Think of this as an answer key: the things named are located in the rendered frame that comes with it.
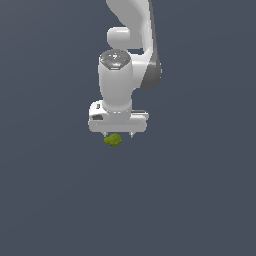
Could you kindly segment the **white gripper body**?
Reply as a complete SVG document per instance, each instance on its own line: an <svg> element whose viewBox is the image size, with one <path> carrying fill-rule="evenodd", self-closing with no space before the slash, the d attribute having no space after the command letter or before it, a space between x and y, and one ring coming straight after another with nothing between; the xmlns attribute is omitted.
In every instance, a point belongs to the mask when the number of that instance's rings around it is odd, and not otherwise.
<svg viewBox="0 0 256 256"><path fill-rule="evenodd" d="M93 102L89 108L88 126L91 132L144 132L147 128L149 113L145 110L112 112L103 108L103 101Z"/></svg>

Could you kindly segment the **small green lumpy object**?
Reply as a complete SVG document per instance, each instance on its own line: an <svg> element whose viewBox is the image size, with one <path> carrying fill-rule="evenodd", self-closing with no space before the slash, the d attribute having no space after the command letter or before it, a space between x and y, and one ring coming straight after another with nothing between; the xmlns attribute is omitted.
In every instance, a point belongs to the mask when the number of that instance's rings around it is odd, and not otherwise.
<svg viewBox="0 0 256 256"><path fill-rule="evenodd" d="M104 138L104 142L110 146L119 146L122 142L122 138L119 134L114 133Z"/></svg>

